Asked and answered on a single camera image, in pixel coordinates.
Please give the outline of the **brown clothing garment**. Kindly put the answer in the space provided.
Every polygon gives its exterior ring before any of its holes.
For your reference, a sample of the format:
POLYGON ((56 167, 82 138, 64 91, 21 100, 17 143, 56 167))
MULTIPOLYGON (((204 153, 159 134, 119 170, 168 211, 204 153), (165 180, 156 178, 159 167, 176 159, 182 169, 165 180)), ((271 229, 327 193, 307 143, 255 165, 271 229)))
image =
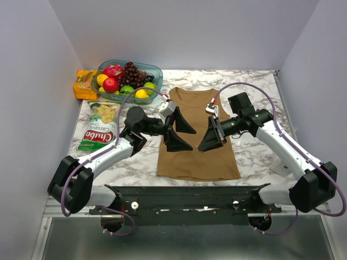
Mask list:
POLYGON ((217 94, 216 89, 188 91, 178 87, 169 95, 196 134, 178 133, 192 146, 192 151, 168 152, 161 142, 157 164, 157 175, 172 179, 191 181, 221 181, 241 178, 230 141, 223 147, 200 152, 200 145, 208 127, 207 104, 217 94))

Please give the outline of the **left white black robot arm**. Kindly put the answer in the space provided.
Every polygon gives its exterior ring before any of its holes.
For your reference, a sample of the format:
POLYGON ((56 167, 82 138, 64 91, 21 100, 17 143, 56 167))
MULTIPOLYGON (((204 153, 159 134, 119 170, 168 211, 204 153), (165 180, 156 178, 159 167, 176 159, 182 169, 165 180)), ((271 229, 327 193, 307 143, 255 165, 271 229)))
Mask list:
POLYGON ((137 154, 146 144, 146 135, 163 137, 168 152, 191 151, 192 146, 179 133, 196 134, 184 119, 179 107, 169 108, 165 117, 152 118, 139 106, 131 107, 125 128, 105 147, 81 158, 64 157, 47 192, 61 205, 64 216, 79 212, 85 206, 101 206, 107 213, 120 209, 120 200, 110 187, 95 186, 94 179, 115 163, 137 154))

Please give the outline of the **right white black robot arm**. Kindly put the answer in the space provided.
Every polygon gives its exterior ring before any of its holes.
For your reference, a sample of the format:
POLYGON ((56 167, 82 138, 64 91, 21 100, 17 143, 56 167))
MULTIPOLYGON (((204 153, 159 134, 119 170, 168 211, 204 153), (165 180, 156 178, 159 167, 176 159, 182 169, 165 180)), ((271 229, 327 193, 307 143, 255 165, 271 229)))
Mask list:
POLYGON ((237 116, 225 121, 219 118, 216 99, 206 106, 205 111, 210 115, 208 128, 198 150, 207 152, 220 148, 228 136, 248 132, 279 157, 284 170, 278 174, 292 174, 296 179, 294 184, 260 187, 249 199, 253 211, 262 212, 270 204, 285 204, 307 213, 335 196, 337 168, 333 163, 323 163, 299 146, 268 110, 255 109, 246 93, 232 96, 228 101, 237 116))

